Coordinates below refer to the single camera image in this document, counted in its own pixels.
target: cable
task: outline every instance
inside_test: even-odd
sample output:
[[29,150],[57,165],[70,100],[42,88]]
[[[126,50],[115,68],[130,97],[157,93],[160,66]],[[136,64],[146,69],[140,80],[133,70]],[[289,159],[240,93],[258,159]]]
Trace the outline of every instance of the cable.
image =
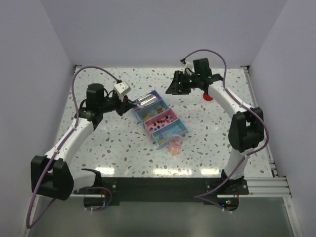
[[189,75],[189,73],[187,72],[187,70],[191,73],[191,74],[195,74],[194,72],[192,72],[192,70],[190,68],[185,68],[185,73]]
[[108,95],[108,97],[110,96],[111,93],[117,94],[117,92],[116,92],[115,90],[111,90],[110,93],[109,93],[109,95]]
[[103,88],[103,89],[104,89],[104,91],[106,92],[107,96],[109,96],[109,93],[108,93],[108,91],[106,90],[106,88]]
[[110,75],[114,80],[116,80],[117,82],[119,82],[119,80],[114,77],[111,73],[109,73],[107,70],[103,69],[103,68],[100,68],[100,67],[97,67],[97,66],[86,66],[86,67],[82,67],[80,68],[74,75],[73,75],[73,78],[72,78],[72,83],[71,83],[71,93],[72,93],[72,96],[73,96],[73,100],[74,100],[74,105],[75,105],[75,109],[76,109],[76,122],[75,122],[75,126],[73,129],[71,129],[69,131],[69,133],[64,137],[64,139],[60,142],[60,144],[58,145],[57,149],[56,149],[56,152],[53,153],[52,157],[50,158],[49,162],[47,163],[46,167],[44,168],[42,174],[40,175],[39,177],[39,180],[38,182],[36,183],[35,185],[35,188],[34,188],[34,191],[32,193],[32,197],[31,197],[31,201],[30,201],[30,204],[29,204],[29,208],[28,208],[28,211],[27,211],[27,215],[26,215],[26,228],[27,229],[30,229],[32,228],[39,220],[40,218],[43,216],[43,214],[48,210],[48,208],[52,205],[52,203],[56,200],[55,198],[52,199],[49,204],[47,205],[47,207],[43,210],[43,212],[36,218],[36,220],[33,221],[33,223],[30,223],[30,219],[31,219],[31,213],[32,213],[32,209],[33,209],[33,205],[34,205],[34,201],[35,201],[35,197],[36,197],[36,194],[38,193],[39,191],[39,188],[40,188],[40,184],[41,182],[43,181],[43,178],[46,174],[46,172],[49,170],[51,164],[53,163],[55,157],[57,156],[59,150],[62,148],[62,146],[65,144],[65,142],[68,140],[68,138],[72,135],[72,133],[74,132],[75,128],[78,126],[78,123],[79,123],[79,109],[78,109],[78,104],[76,102],[76,97],[75,97],[75,90],[74,90],[74,85],[75,85],[75,80],[76,80],[76,77],[77,75],[85,70],[85,69],[88,69],[88,68],[95,68],[95,69],[99,69],[103,72],[105,72],[106,74]]
[[112,202],[112,192],[109,189],[104,188],[104,187],[88,187],[86,189],[103,189],[104,191],[107,191],[107,193],[110,195],[110,200],[108,201],[107,204],[105,204],[101,208],[93,209],[92,211],[102,211],[105,208],[107,208],[110,205],[110,203]]
[[103,195],[104,195],[104,201],[102,202],[102,206],[105,205],[106,198],[107,198],[107,191],[101,190],[101,198],[102,198]]
[[[225,61],[225,59],[217,52],[215,51],[212,51],[212,50],[209,50],[209,49],[198,49],[196,51],[193,51],[192,53],[189,53],[187,56],[185,56],[183,59],[181,59],[180,61],[181,62],[185,62],[185,60],[191,56],[192,54],[194,53],[197,53],[197,52],[201,52],[201,51],[206,51],[206,52],[211,52],[213,54],[216,54],[218,57],[220,57],[224,63],[224,75],[223,75],[223,88],[225,89],[225,91],[227,92],[227,94],[239,105],[241,106],[242,108],[244,108],[245,110],[249,111],[252,115],[254,115],[258,120],[259,122],[263,125],[264,127],[264,130],[266,132],[266,141],[264,143],[264,145],[250,153],[247,154],[247,156],[250,156],[258,151],[261,151],[262,149],[264,149],[267,145],[268,145],[268,142],[269,142],[269,132],[268,132],[268,128],[267,126],[265,125],[265,123],[263,122],[263,120],[255,113],[253,112],[250,108],[244,106],[242,104],[242,102],[240,102],[236,97],[234,97],[234,95],[231,94],[231,92],[226,88],[226,72],[227,72],[227,63]],[[201,195],[197,195],[197,196],[194,196],[193,198],[198,198],[198,199],[201,199],[202,197],[206,196],[206,195],[210,195],[214,192],[216,192],[218,189],[220,189],[225,183],[227,183],[229,181],[229,179],[232,177],[232,175],[236,172],[236,170],[239,168],[239,166],[241,166],[241,164],[244,162],[245,160],[245,156],[240,160],[240,162],[237,164],[237,166],[233,169],[233,171],[231,172],[231,174],[219,185],[217,186],[215,189],[205,193],[205,194],[201,194]]]
[[79,108],[81,109],[83,107],[83,104],[85,103],[86,99],[82,100],[80,105],[79,105]]
[[222,210],[224,210],[224,211],[229,212],[229,210],[227,210],[227,209],[223,208],[221,205],[219,205],[218,203],[215,203],[215,202],[213,202],[213,201],[211,201],[211,200],[208,200],[208,199],[203,198],[203,197],[198,197],[197,199],[200,199],[200,200],[202,200],[202,201],[209,202],[210,204],[213,204],[213,205],[215,205],[215,206],[219,207],[220,209],[222,209]]
[[215,51],[212,51],[212,50],[209,50],[209,49],[198,49],[196,51],[193,51],[192,53],[189,53],[187,56],[185,56],[181,61],[183,60],[186,60],[187,57],[191,56],[192,54],[194,53],[197,53],[197,52],[201,52],[201,51],[206,51],[206,52],[211,52],[213,54],[216,54],[218,57],[220,57],[224,63],[224,75],[223,75],[223,87],[225,89],[225,91],[228,93],[228,95],[239,105],[241,106],[242,108],[244,108],[245,110],[249,111],[251,114],[253,114],[258,120],[259,122],[263,125],[264,127],[264,130],[266,132],[266,142],[264,143],[264,145],[260,148],[258,148],[257,150],[255,151],[252,151],[250,153],[247,154],[247,156],[249,155],[252,155],[258,151],[261,151],[262,149],[264,149],[267,145],[268,145],[268,142],[269,142],[269,132],[268,132],[268,128],[267,126],[265,125],[265,123],[263,122],[263,120],[255,113],[253,112],[251,109],[249,109],[248,107],[246,107],[245,105],[243,105],[236,97],[234,97],[234,95],[231,94],[231,92],[226,88],[226,72],[227,72],[227,63],[225,61],[225,59],[217,52]]

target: small toy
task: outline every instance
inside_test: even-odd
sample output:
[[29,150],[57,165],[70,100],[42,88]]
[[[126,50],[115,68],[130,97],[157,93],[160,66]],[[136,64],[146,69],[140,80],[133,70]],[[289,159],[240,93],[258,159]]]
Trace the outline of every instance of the small toy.
[[158,115],[158,112],[157,112],[157,110],[152,110],[152,111],[149,112],[149,115],[151,117],[155,117],[156,115]]
[[150,115],[144,115],[143,116],[143,121],[147,121],[149,119],[151,119],[152,117]]
[[168,147],[168,151],[172,154],[172,155],[177,155],[181,152],[181,146],[183,144],[183,139],[181,136],[179,135],[173,135],[170,138],[170,143],[169,143],[169,147]]
[[162,106],[156,107],[158,114],[162,113],[164,111],[163,109],[164,109],[164,107],[162,107]]

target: plastic cup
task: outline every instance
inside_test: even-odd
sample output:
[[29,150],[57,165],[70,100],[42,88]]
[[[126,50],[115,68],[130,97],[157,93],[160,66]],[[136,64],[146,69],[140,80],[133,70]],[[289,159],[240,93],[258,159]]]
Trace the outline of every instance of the plastic cup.
[[181,147],[183,144],[183,139],[180,135],[173,135],[169,140],[168,151],[172,155],[177,155],[181,152]]

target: pink compartment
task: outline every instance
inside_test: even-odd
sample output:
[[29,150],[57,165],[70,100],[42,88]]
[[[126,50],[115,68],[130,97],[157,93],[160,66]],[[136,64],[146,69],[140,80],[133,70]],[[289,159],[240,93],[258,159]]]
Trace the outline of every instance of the pink compartment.
[[150,136],[150,138],[152,137],[152,133],[158,131],[159,129],[167,126],[168,124],[171,124],[173,121],[176,121],[178,119],[178,117],[176,116],[176,114],[174,113],[174,111],[172,109],[166,110],[165,112],[162,112],[161,114],[147,120],[144,124],[145,124],[145,130],[147,132],[147,134]]

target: glass panel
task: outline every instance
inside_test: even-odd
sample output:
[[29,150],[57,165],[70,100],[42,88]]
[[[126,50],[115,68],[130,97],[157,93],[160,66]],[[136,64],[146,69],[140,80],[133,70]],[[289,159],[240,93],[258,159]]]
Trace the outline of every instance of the glass panel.
[[[49,202],[41,197],[36,216]],[[282,198],[241,198],[233,214],[202,203],[122,202],[100,212],[83,198],[57,200],[31,237],[292,237]]]

